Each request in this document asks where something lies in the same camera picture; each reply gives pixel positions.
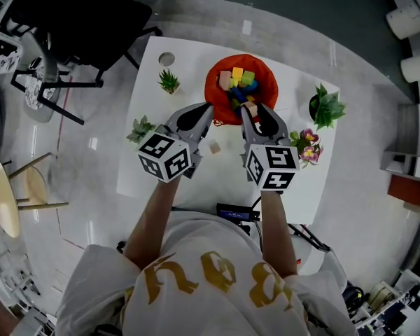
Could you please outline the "beige tape roll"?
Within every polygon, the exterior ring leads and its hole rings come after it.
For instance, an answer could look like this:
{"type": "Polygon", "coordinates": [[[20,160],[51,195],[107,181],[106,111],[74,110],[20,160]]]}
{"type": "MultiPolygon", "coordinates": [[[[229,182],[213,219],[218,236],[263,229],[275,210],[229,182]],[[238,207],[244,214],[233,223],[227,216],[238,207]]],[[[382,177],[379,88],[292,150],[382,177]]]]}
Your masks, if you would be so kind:
{"type": "Polygon", "coordinates": [[[370,291],[367,303],[373,312],[378,312],[384,305],[393,301],[395,298],[396,294],[393,288],[385,281],[381,281],[370,291]]]}

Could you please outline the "grey metal shelf unit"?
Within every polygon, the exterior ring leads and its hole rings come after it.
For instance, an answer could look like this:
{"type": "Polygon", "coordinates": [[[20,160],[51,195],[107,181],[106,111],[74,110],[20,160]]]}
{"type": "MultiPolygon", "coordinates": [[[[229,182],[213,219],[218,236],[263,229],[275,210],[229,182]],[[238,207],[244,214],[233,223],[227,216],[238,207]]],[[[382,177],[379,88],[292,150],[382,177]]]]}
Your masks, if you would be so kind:
{"type": "Polygon", "coordinates": [[[420,118],[415,104],[399,104],[396,138],[383,153],[381,170],[420,181],[420,118]]]}

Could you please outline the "white metal frames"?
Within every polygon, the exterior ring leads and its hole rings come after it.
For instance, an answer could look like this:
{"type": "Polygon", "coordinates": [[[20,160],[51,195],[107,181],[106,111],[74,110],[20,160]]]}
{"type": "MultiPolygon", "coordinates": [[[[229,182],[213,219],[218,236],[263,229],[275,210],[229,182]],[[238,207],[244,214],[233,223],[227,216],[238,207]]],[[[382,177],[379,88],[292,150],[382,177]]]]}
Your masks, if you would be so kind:
{"type": "Polygon", "coordinates": [[[55,324],[36,306],[40,295],[27,255],[12,251],[0,234],[0,302],[19,320],[12,336],[56,336],[55,324]]]}

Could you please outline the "small spiky potted plant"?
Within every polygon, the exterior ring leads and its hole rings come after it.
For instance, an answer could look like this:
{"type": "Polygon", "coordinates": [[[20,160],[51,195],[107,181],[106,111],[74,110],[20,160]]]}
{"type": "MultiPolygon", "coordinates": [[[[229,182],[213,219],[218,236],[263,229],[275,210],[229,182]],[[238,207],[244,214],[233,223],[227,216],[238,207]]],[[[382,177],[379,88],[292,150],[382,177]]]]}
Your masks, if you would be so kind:
{"type": "Polygon", "coordinates": [[[159,73],[159,81],[157,83],[170,95],[174,94],[180,86],[178,78],[169,69],[163,69],[159,73]]]}

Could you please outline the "black mesh office chair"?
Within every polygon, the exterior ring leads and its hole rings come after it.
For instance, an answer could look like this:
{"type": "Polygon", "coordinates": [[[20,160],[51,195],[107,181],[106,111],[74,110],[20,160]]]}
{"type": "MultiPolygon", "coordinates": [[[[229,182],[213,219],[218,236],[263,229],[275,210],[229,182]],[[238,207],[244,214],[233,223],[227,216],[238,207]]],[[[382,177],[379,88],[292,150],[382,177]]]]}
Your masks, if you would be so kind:
{"type": "Polygon", "coordinates": [[[102,76],[121,57],[137,62],[129,49],[140,37],[159,27],[147,27],[153,11],[135,0],[14,0],[10,7],[13,22],[29,31],[21,42],[49,54],[59,64],[89,65],[102,76]]]}

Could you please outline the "white rounded chair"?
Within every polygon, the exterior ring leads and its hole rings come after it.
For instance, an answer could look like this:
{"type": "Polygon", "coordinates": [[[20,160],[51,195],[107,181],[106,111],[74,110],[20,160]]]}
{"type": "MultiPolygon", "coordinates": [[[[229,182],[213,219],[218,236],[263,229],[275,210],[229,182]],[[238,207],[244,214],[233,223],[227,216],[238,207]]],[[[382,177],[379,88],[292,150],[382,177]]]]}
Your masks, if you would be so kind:
{"type": "Polygon", "coordinates": [[[297,258],[297,273],[310,275],[320,271],[329,271],[333,274],[341,291],[347,287],[347,275],[334,251],[318,250],[302,237],[292,234],[291,240],[297,258]]]}

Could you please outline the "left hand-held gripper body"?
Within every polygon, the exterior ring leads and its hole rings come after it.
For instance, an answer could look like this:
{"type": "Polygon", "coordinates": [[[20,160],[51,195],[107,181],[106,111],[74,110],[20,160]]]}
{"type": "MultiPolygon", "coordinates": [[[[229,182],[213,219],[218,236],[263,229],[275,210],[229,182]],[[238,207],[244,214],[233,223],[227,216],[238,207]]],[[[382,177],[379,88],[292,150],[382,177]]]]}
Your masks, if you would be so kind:
{"type": "Polygon", "coordinates": [[[203,137],[204,130],[198,127],[184,130],[174,124],[160,125],[147,132],[136,152],[143,170],[162,182],[181,175],[191,179],[202,159],[199,144],[203,137]]]}

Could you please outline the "pile of coloured wooden blocks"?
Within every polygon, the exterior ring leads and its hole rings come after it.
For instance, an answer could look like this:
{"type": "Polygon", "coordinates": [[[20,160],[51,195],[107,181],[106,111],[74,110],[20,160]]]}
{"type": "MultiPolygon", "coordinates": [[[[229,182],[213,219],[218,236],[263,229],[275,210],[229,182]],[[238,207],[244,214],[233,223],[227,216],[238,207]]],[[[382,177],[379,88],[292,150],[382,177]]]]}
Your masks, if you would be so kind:
{"type": "Polygon", "coordinates": [[[232,111],[241,115],[241,108],[246,102],[257,105],[256,95],[260,92],[255,73],[241,67],[233,67],[231,71],[223,70],[218,75],[219,87],[225,91],[232,111]]]}

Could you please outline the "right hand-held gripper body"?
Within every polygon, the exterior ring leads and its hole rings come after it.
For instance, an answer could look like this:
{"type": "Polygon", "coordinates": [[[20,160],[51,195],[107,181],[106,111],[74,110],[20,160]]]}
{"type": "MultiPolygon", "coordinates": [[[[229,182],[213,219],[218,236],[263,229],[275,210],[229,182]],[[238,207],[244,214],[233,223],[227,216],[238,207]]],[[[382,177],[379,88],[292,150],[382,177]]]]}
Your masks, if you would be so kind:
{"type": "Polygon", "coordinates": [[[298,150],[289,138],[263,142],[245,139],[244,149],[247,180],[259,191],[284,191],[300,171],[298,150]]]}

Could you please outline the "orange drawstring storage bag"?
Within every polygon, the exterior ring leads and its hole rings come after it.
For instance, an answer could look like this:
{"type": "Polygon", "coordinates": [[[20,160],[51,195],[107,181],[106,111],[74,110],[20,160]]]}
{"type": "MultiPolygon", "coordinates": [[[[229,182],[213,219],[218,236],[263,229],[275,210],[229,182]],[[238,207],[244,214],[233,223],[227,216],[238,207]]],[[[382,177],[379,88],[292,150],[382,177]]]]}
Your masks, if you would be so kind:
{"type": "Polygon", "coordinates": [[[213,123],[221,125],[241,125],[242,119],[232,110],[227,92],[218,82],[221,71],[240,67],[252,71],[259,82],[259,91],[253,93],[256,103],[263,103],[273,109],[279,96],[279,87],[272,70],[260,59],[249,54],[232,55],[218,61],[208,72],[204,86],[205,101],[214,107],[213,123]]]}

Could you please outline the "person's left forearm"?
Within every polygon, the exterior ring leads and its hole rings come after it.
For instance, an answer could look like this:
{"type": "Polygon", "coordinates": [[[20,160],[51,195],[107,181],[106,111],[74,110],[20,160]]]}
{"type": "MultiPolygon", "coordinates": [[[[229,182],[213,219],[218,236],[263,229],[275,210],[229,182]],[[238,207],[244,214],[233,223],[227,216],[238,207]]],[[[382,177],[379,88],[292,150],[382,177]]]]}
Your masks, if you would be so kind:
{"type": "Polygon", "coordinates": [[[159,258],[162,239],[181,177],[159,181],[127,240],[123,255],[140,270],[159,258]]]}

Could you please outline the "black screen device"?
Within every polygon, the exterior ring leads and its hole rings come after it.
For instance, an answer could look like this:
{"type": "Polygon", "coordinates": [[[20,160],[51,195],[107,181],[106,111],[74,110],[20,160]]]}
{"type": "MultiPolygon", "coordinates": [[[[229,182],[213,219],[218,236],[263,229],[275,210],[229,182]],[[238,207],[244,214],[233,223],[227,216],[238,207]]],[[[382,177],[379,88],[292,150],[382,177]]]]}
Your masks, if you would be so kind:
{"type": "Polygon", "coordinates": [[[216,211],[217,216],[235,224],[240,224],[242,222],[253,223],[260,221],[260,212],[255,211],[251,206],[217,203],[216,211]]]}

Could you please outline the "white equipment shelf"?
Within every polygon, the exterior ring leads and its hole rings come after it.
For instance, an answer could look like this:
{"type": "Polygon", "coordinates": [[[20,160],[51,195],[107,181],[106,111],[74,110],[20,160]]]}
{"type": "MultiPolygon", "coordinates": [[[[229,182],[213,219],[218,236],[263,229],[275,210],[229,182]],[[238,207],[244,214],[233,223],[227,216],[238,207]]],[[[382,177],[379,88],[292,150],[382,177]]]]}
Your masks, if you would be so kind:
{"type": "Polygon", "coordinates": [[[391,287],[393,301],[378,312],[366,301],[351,317],[359,336],[420,336],[420,277],[406,269],[391,287]]]}

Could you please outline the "small grey-green succulent plant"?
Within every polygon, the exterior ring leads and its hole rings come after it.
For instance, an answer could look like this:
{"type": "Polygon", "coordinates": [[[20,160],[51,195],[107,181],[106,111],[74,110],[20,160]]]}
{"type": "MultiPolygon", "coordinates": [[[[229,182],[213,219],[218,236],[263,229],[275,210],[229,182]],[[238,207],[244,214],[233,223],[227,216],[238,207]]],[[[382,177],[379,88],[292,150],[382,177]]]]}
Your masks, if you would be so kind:
{"type": "Polygon", "coordinates": [[[148,121],[146,115],[142,119],[134,119],[132,123],[132,131],[127,135],[126,139],[132,143],[138,144],[149,131],[154,130],[156,125],[148,121]]]}

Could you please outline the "rust-red cabinet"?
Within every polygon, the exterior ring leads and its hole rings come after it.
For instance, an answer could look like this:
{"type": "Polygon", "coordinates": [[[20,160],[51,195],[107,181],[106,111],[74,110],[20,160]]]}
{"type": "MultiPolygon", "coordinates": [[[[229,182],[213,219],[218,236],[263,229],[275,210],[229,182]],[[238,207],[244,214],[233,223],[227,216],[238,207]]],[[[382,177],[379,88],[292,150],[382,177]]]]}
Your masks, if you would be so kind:
{"type": "Polygon", "coordinates": [[[420,181],[392,175],[388,195],[420,207],[420,181]]]}

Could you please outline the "round wooden side table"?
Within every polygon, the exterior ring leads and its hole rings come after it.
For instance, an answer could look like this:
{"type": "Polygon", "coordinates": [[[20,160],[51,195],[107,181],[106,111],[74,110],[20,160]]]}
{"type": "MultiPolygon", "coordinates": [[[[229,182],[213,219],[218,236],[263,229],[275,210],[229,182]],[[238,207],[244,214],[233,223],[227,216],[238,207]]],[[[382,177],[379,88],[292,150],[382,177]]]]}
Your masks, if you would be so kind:
{"type": "Polygon", "coordinates": [[[11,186],[11,180],[20,174],[29,171],[34,165],[51,156],[46,153],[38,157],[11,174],[7,174],[4,165],[0,162],[0,226],[3,231],[12,238],[20,235],[20,216],[19,211],[33,211],[39,209],[54,209],[67,206],[68,202],[60,203],[39,203],[19,206],[20,202],[29,203],[29,198],[16,198],[11,186]]]}

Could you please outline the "pink flower potted plant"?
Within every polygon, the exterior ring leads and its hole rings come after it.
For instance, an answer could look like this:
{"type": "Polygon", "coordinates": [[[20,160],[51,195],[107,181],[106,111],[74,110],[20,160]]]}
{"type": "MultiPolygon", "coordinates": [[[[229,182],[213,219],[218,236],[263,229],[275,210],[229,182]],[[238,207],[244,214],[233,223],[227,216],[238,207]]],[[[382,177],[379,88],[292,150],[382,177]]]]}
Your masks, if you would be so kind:
{"type": "Polygon", "coordinates": [[[307,128],[301,132],[290,133],[291,146],[297,148],[301,168],[309,165],[316,166],[323,152],[323,146],[318,134],[307,128]]]}

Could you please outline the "person's white printed shirt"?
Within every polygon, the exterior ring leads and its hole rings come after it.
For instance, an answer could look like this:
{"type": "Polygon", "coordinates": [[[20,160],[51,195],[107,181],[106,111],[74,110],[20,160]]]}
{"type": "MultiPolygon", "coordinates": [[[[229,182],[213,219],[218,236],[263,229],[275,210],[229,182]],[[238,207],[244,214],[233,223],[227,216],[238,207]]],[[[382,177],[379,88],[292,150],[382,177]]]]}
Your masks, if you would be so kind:
{"type": "Polygon", "coordinates": [[[174,211],[160,256],[137,267],[89,245],[57,315],[57,336],[357,336],[329,271],[282,277],[240,227],[174,211]]]}

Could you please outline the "person's right forearm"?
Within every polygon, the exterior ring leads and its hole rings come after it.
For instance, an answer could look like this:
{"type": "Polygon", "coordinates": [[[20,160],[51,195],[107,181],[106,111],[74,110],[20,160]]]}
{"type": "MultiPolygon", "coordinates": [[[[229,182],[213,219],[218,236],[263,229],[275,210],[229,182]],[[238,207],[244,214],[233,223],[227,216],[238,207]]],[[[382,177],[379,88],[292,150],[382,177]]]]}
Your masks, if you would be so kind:
{"type": "Polygon", "coordinates": [[[288,229],[281,196],[274,191],[261,192],[262,255],[282,278],[297,275],[297,259],[288,229]]]}

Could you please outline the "black headphones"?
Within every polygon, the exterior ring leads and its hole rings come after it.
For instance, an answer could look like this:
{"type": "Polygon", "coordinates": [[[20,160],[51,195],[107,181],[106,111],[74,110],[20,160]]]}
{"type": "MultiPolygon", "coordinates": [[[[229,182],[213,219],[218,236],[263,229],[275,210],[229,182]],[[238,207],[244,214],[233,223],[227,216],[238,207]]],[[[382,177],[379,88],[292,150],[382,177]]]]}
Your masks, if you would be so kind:
{"type": "Polygon", "coordinates": [[[353,312],[361,307],[363,304],[363,296],[364,292],[361,288],[348,285],[342,293],[347,311],[353,312]]]}

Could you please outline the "broad-leaf green potted plant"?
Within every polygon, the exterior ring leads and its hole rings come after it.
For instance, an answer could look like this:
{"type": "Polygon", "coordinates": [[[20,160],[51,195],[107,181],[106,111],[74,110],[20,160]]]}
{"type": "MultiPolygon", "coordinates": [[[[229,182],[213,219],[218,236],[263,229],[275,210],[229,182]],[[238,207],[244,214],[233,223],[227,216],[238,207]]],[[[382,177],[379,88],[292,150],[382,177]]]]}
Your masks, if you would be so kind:
{"type": "Polygon", "coordinates": [[[309,114],[317,131],[326,127],[333,128],[334,121],[345,115],[345,108],[339,92],[328,93],[322,83],[316,86],[316,94],[309,102],[309,114]]]}

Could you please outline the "grey chair with black legs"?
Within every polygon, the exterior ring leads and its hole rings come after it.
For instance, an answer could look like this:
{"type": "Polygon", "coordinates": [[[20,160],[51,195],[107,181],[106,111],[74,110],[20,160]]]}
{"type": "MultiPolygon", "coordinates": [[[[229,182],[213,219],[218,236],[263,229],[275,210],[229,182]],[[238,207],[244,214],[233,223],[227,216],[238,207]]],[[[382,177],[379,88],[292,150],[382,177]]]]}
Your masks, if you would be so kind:
{"type": "Polygon", "coordinates": [[[39,123],[47,123],[56,112],[79,125],[84,121],[57,105],[60,92],[69,88],[101,88],[104,84],[102,73],[94,82],[67,82],[57,60],[46,45],[38,41],[31,32],[22,38],[22,55],[11,78],[11,85],[24,93],[24,108],[27,115],[39,123]]]}

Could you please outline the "black folding stand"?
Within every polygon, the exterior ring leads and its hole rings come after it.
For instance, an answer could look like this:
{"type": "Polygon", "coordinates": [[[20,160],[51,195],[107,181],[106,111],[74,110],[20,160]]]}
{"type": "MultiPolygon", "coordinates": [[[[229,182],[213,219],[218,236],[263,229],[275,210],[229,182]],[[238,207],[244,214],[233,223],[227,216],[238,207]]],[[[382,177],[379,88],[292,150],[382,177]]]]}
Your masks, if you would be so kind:
{"type": "Polygon", "coordinates": [[[319,238],[305,225],[300,224],[300,228],[296,227],[294,224],[288,224],[288,227],[293,231],[295,236],[301,237],[310,245],[312,245],[315,249],[322,251],[324,253],[328,253],[331,251],[331,248],[321,242],[319,238]]]}

